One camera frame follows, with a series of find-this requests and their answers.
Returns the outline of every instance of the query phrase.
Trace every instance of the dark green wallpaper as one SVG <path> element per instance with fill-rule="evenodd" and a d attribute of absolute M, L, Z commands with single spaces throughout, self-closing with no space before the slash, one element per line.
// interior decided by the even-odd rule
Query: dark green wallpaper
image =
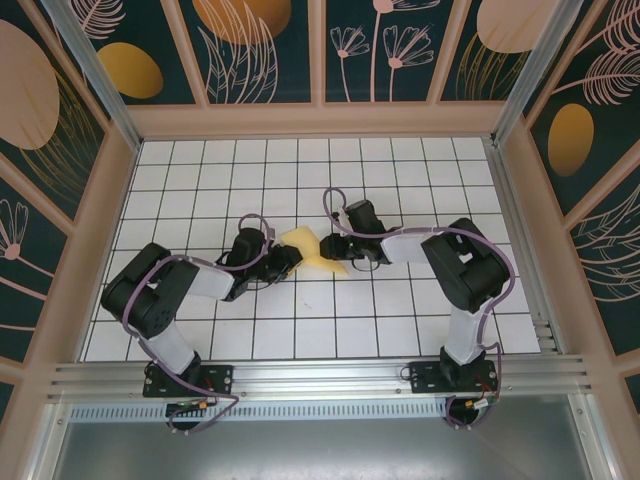
<path fill-rule="evenodd" d="M 4 418 L 4 412 L 7 411 L 11 394 L 13 393 L 13 385 L 10 383 L 0 382 L 0 425 Z"/>
<path fill-rule="evenodd" d="M 249 14 L 244 5 L 180 0 L 209 101 L 310 102 L 307 0 L 247 0 Z"/>
<path fill-rule="evenodd" d="M 127 105 L 194 103 L 159 0 L 74 0 L 71 7 Z"/>
<path fill-rule="evenodd" d="M 472 0 L 441 100 L 506 100 L 554 4 Z"/>
<path fill-rule="evenodd" d="M 73 219 L 104 131 L 17 3 L 0 28 L 0 154 Z"/>
<path fill-rule="evenodd" d="M 327 1 L 326 101 L 426 100 L 453 2 L 399 2 L 388 13 L 374 3 Z"/>
<path fill-rule="evenodd" d="M 620 20 L 630 8 L 607 4 L 531 127 L 565 214 L 640 138 L 640 24 Z"/>
<path fill-rule="evenodd" d="M 573 24 L 571 25 L 571 29 L 569 30 L 569 33 L 564 38 L 564 41 L 562 42 L 562 45 L 560 45 L 558 52 L 556 53 L 555 57 L 553 57 L 551 64 L 549 65 L 545 74 L 542 76 L 542 78 L 538 82 L 538 86 L 536 87 L 534 92 L 531 94 L 531 98 L 529 98 L 527 105 L 524 107 L 523 113 L 525 117 L 529 115 L 529 112 L 531 111 L 531 109 L 533 108 L 533 105 L 535 105 L 536 101 L 538 100 L 538 97 L 540 96 L 542 89 L 547 85 L 547 80 L 555 70 L 556 66 L 558 65 L 558 62 L 562 58 L 562 55 L 564 55 L 564 52 L 566 51 L 567 46 L 569 45 L 569 43 L 571 43 L 573 36 L 576 34 L 576 30 L 578 30 L 578 28 L 580 27 L 580 24 L 582 23 L 582 20 L 584 20 L 584 16 L 587 14 L 589 9 L 591 8 L 591 5 L 593 5 L 593 0 L 584 0 L 582 2 L 580 11 L 578 12 L 578 15 L 573 21 Z"/>
<path fill-rule="evenodd" d="M 627 388 L 636 407 L 636 412 L 640 414 L 640 373 L 625 378 Z"/>
<path fill-rule="evenodd" d="M 640 348 L 640 167 L 571 237 L 614 352 Z"/>
<path fill-rule="evenodd" d="M 67 237 L 0 179 L 0 356 L 22 362 Z"/>

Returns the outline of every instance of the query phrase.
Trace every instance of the black grid line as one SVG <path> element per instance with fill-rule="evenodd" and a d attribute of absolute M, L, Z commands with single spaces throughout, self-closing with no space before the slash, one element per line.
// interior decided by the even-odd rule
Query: black grid line
<path fill-rule="evenodd" d="M 328 155 L 328 160 L 329 160 L 329 186 L 331 187 L 333 184 L 333 176 L 331 173 L 331 140 L 327 139 L 327 155 Z M 362 183 L 363 183 L 363 190 L 364 190 L 364 177 L 362 179 Z M 331 211 L 333 212 L 333 195 L 330 194 L 329 195 L 329 205 L 331 208 Z M 338 302 L 336 301 L 336 274 L 333 273 L 333 282 L 332 282 L 332 291 L 333 291 L 333 337 L 335 340 L 335 351 L 336 351 L 336 358 L 338 357 Z"/>
<path fill-rule="evenodd" d="M 236 157 L 236 148 L 238 148 L 238 141 L 233 141 L 233 158 Z M 231 203 L 231 182 L 233 181 L 233 163 L 231 164 L 231 175 L 229 175 L 229 193 L 227 195 L 227 215 L 229 215 L 229 204 Z M 222 251 L 224 252 L 224 239 L 227 236 L 227 224 L 228 222 L 224 222 L 223 233 L 222 233 Z M 216 334 L 216 320 L 218 320 L 218 302 L 216 302 L 216 308 L 213 312 L 213 330 L 211 332 L 211 347 L 209 349 L 209 358 L 213 358 L 213 340 Z"/>
<path fill-rule="evenodd" d="M 264 142 L 264 165 L 262 167 L 262 201 L 260 202 L 260 215 L 264 214 L 264 185 L 267 181 L 267 145 L 268 143 L 269 143 L 268 141 Z M 231 185 L 233 185 L 233 175 L 231 175 Z M 253 301 L 253 333 L 251 335 L 251 360 L 254 359 L 255 348 L 256 348 L 256 316 L 258 315 L 258 295 L 260 295 L 260 292 L 256 289 L 256 298 L 254 298 L 254 301 Z"/>

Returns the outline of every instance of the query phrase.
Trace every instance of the white tile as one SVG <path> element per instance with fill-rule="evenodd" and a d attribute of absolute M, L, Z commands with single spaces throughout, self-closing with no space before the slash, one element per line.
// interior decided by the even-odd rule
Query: white tile
<path fill-rule="evenodd" d="M 329 140 L 329 148 L 332 162 L 359 162 L 360 139 L 358 138 L 332 138 Z"/>
<path fill-rule="evenodd" d="M 326 138 L 298 140 L 298 160 L 300 162 L 328 162 L 329 140 Z"/>
<path fill-rule="evenodd" d="M 255 289 L 255 283 L 249 285 Z M 216 308 L 216 320 L 234 320 L 236 318 L 255 318 L 256 292 L 244 292 L 232 302 L 218 302 Z"/>
<path fill-rule="evenodd" d="M 373 271 L 375 280 L 406 280 L 409 278 L 409 264 L 405 262 L 380 265 Z"/>
<path fill-rule="evenodd" d="M 424 263 L 411 263 L 409 264 L 409 272 L 411 273 L 412 279 L 420 279 L 420 278 L 436 278 L 436 274 L 433 273 L 433 268 L 431 268 L 431 264 L 426 261 Z"/>
<path fill-rule="evenodd" d="M 195 198 L 195 190 L 164 192 L 159 218 L 191 218 Z"/>
<path fill-rule="evenodd" d="M 169 167 L 166 165 L 140 165 L 136 168 L 136 176 L 131 186 L 132 191 L 164 190 Z"/>
<path fill-rule="evenodd" d="M 460 172 L 465 185 L 493 185 L 491 170 L 486 161 L 483 162 L 460 162 Z"/>
<path fill-rule="evenodd" d="M 168 165 L 171 161 L 173 142 L 144 142 L 140 165 Z"/>
<path fill-rule="evenodd" d="M 394 160 L 424 160 L 419 138 L 392 138 Z"/>
<path fill-rule="evenodd" d="M 124 218 L 156 218 L 162 192 L 131 192 Z"/>
<path fill-rule="evenodd" d="M 296 358 L 336 356 L 336 330 L 333 318 L 305 318 L 296 321 Z"/>
<path fill-rule="evenodd" d="M 456 149 L 458 160 L 484 160 L 487 158 L 480 138 L 454 138 L 453 145 Z"/>
<path fill-rule="evenodd" d="M 293 319 L 256 321 L 253 358 L 293 358 L 293 326 Z"/>
<path fill-rule="evenodd" d="M 208 140 L 204 146 L 202 163 L 233 163 L 235 140 Z"/>
<path fill-rule="evenodd" d="M 511 265 L 513 266 L 513 270 L 516 273 L 516 276 L 520 276 L 520 270 L 518 269 L 518 263 L 516 262 L 516 257 L 513 254 L 513 247 L 511 245 L 498 245 L 498 248 L 502 250 L 507 258 L 511 261 Z"/>
<path fill-rule="evenodd" d="M 332 282 L 298 282 L 296 285 L 298 318 L 333 317 L 333 302 Z"/>
<path fill-rule="evenodd" d="M 365 161 L 393 160 L 389 138 L 361 138 L 360 146 Z"/>
<path fill-rule="evenodd" d="M 462 187 L 432 187 L 436 213 L 456 213 L 468 215 L 469 206 Z"/>
<path fill-rule="evenodd" d="M 131 260 L 140 252 L 135 250 L 116 251 L 113 252 L 111 265 L 109 265 L 109 274 L 107 275 L 107 283 L 111 282 L 116 276 L 124 270 Z"/>
<path fill-rule="evenodd" d="M 451 313 L 451 302 L 437 280 L 413 280 L 413 297 L 417 315 L 446 315 Z"/>
<path fill-rule="evenodd" d="M 297 185 L 298 166 L 295 163 L 272 163 L 267 165 L 264 179 L 265 188 L 295 188 Z"/>
<path fill-rule="evenodd" d="M 213 336 L 213 320 L 178 320 L 176 322 L 178 331 L 191 348 L 193 348 L 200 358 L 208 359 L 211 352 L 211 337 Z"/>
<path fill-rule="evenodd" d="M 198 186 L 200 165 L 171 165 L 165 190 L 195 190 Z"/>
<path fill-rule="evenodd" d="M 276 242 L 280 241 L 280 236 L 283 233 L 290 232 L 296 228 L 296 219 L 293 217 L 269 218 L 267 222 L 269 223 L 269 227 L 276 231 Z"/>
<path fill-rule="evenodd" d="M 362 187 L 362 164 L 355 162 L 331 163 L 332 187 Z"/>
<path fill-rule="evenodd" d="M 466 187 L 471 213 L 500 213 L 500 202 L 493 187 Z"/>
<path fill-rule="evenodd" d="M 456 152 L 450 138 L 423 138 L 424 156 L 427 160 L 455 160 Z"/>
<path fill-rule="evenodd" d="M 373 203 L 377 215 L 399 215 L 400 200 L 397 188 L 365 189 L 367 200 Z"/>
<path fill-rule="evenodd" d="M 336 282 L 335 289 L 336 317 L 370 317 L 374 314 L 371 282 Z"/>
<path fill-rule="evenodd" d="M 222 248 L 225 223 L 224 219 L 193 219 L 189 248 Z"/>
<path fill-rule="evenodd" d="M 324 215 L 323 193 L 322 188 L 298 190 L 298 215 L 301 217 Z"/>
<path fill-rule="evenodd" d="M 87 350 L 87 362 L 124 361 L 130 339 L 120 322 L 96 322 Z"/>
<path fill-rule="evenodd" d="M 153 242 L 169 250 L 186 250 L 191 219 L 158 220 Z"/>
<path fill-rule="evenodd" d="M 194 258 L 201 258 L 207 262 L 215 263 L 216 260 L 222 255 L 222 249 L 219 248 L 207 248 L 207 249 L 189 249 L 187 255 Z"/>
<path fill-rule="evenodd" d="M 253 320 L 216 320 L 213 327 L 212 360 L 250 360 Z"/>
<path fill-rule="evenodd" d="M 427 162 L 433 186 L 462 185 L 458 162 Z"/>
<path fill-rule="evenodd" d="M 257 318 L 293 318 L 295 285 L 281 282 L 258 292 Z"/>
<path fill-rule="evenodd" d="M 431 190 L 427 187 L 401 187 L 400 207 L 403 214 L 435 213 Z"/>
<path fill-rule="evenodd" d="M 378 318 L 378 342 L 381 357 L 420 355 L 418 330 L 414 317 Z"/>
<path fill-rule="evenodd" d="M 373 289 L 377 316 L 414 314 L 409 280 L 376 280 Z"/>
<path fill-rule="evenodd" d="M 264 165 L 234 165 L 231 188 L 262 188 L 264 182 Z"/>
<path fill-rule="evenodd" d="M 396 171 L 393 162 L 365 163 L 364 184 L 366 187 L 395 187 Z"/>
<path fill-rule="evenodd" d="M 232 190 L 229 195 L 229 217 L 242 217 L 247 213 L 260 213 L 262 190 Z"/>
<path fill-rule="evenodd" d="M 298 187 L 329 186 L 329 163 L 299 163 Z"/>
<path fill-rule="evenodd" d="M 209 358 L 209 352 L 205 352 L 206 358 Z M 137 341 L 131 340 L 131 345 L 129 345 L 129 352 L 127 353 L 127 362 L 148 362 L 151 358 L 144 353 L 144 350 L 140 348 L 140 345 Z"/>
<path fill-rule="evenodd" d="M 203 165 L 200 171 L 199 189 L 229 189 L 231 165 Z"/>
<path fill-rule="evenodd" d="M 540 353 L 531 315 L 496 315 L 504 353 Z"/>
<path fill-rule="evenodd" d="M 513 291 L 494 309 L 496 313 L 528 313 L 527 297 L 524 294 L 522 280 L 516 278 Z"/>
<path fill-rule="evenodd" d="M 267 142 L 267 162 L 297 162 L 298 141 L 276 139 Z"/>
<path fill-rule="evenodd" d="M 338 358 L 378 356 L 373 318 L 338 318 L 336 326 Z"/>
<path fill-rule="evenodd" d="M 296 280 L 333 280 L 333 272 L 306 264 L 300 265 L 296 270 Z"/>
<path fill-rule="evenodd" d="M 502 215 L 473 214 L 471 220 L 482 234 L 494 243 L 509 243 L 507 226 Z"/>
<path fill-rule="evenodd" d="M 422 355 L 440 354 L 440 347 L 447 341 L 450 321 L 451 317 L 449 315 L 418 317 L 420 353 Z"/>
<path fill-rule="evenodd" d="M 226 190 L 198 190 L 194 218 L 227 216 L 229 192 Z"/>
<path fill-rule="evenodd" d="M 187 295 L 176 313 L 178 320 L 213 320 L 217 302 L 211 297 Z"/>
<path fill-rule="evenodd" d="M 436 227 L 437 221 L 435 215 L 403 215 L 402 225 L 404 228 Z"/>
<path fill-rule="evenodd" d="M 171 154 L 171 164 L 202 163 L 204 142 L 202 140 L 188 140 L 176 142 Z"/>
<path fill-rule="evenodd" d="M 143 248 L 153 238 L 155 220 L 123 220 L 116 242 L 118 250 Z"/>
<path fill-rule="evenodd" d="M 344 196 L 347 197 L 347 205 L 351 205 L 353 203 L 359 202 L 360 200 L 364 200 L 364 188 L 362 187 L 346 187 L 341 188 L 340 190 L 342 190 Z M 339 195 L 334 193 L 333 195 L 330 195 L 330 197 L 332 209 L 338 209 L 342 206 L 342 199 Z"/>
<path fill-rule="evenodd" d="M 262 163 L 267 150 L 266 140 L 238 140 L 235 163 Z"/>
<path fill-rule="evenodd" d="M 425 162 L 395 162 L 396 178 L 401 187 L 428 187 Z"/>
<path fill-rule="evenodd" d="M 295 217 L 295 190 L 265 190 L 262 214 L 266 217 Z"/>

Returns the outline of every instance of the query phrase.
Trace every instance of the pink flower illustration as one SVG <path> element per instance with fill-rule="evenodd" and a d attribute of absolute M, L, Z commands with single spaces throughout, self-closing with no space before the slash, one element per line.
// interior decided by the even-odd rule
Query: pink flower illustration
<path fill-rule="evenodd" d="M 364 33 L 362 33 L 362 27 L 347 27 L 344 29 L 344 33 L 342 33 L 339 27 L 336 27 L 332 28 L 329 33 L 331 34 L 331 42 L 336 49 L 336 53 L 338 57 L 340 57 L 342 85 L 344 86 L 344 93 L 347 96 L 347 102 L 350 102 L 351 98 L 349 97 L 349 89 L 347 88 L 347 77 L 344 72 L 344 59 L 369 53 L 369 44 L 364 43 L 365 36 Z"/>
<path fill-rule="evenodd" d="M 15 261 L 18 260 L 28 267 L 43 273 L 49 277 L 53 277 L 51 272 L 34 265 L 25 260 L 21 256 L 21 244 L 27 230 L 27 221 L 29 219 L 29 209 L 20 202 L 17 202 L 15 209 L 11 209 L 11 205 L 6 199 L 0 200 L 0 260 Z M 18 292 L 30 295 L 39 300 L 46 300 L 47 296 L 38 293 L 30 288 L 19 285 L 11 280 L 0 276 L 0 283 L 6 285 Z M 10 330 L 28 330 L 33 331 L 33 327 L 17 327 L 12 325 L 0 324 L 0 328 Z"/>
<path fill-rule="evenodd" d="M 371 101 L 376 101 L 376 50 L 378 47 L 378 30 L 380 29 L 380 16 L 392 12 L 410 12 L 412 10 L 424 10 L 437 7 L 440 0 L 373 0 L 373 8 L 376 9 L 376 23 L 373 27 L 373 51 L 371 54 L 370 96 Z"/>
<path fill-rule="evenodd" d="M 398 38 L 398 27 L 384 29 L 384 49 L 391 67 L 389 81 L 389 101 L 393 101 L 393 76 L 395 71 L 403 67 L 415 67 L 433 61 L 433 50 L 427 50 L 431 39 L 427 35 L 427 27 L 422 30 L 407 27 Z"/>

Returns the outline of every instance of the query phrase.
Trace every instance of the metal plate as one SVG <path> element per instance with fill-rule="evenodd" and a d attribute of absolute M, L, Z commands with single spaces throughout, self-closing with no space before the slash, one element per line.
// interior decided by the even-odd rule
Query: metal plate
<path fill-rule="evenodd" d="M 482 360 L 467 365 L 469 368 L 468 382 L 460 382 L 457 388 L 452 388 L 449 381 L 440 372 L 440 361 L 412 362 L 405 369 L 411 378 L 411 392 L 413 393 L 458 393 L 482 392 L 482 379 L 490 388 L 498 388 L 498 378 L 495 375 L 495 365 L 491 360 Z"/>
<path fill-rule="evenodd" d="M 178 385 L 153 363 L 145 369 L 144 388 L 142 396 L 145 398 L 184 398 L 202 397 Z M 233 384 L 233 367 L 231 365 L 203 365 L 200 368 L 200 380 L 196 387 L 218 393 L 231 393 Z"/>

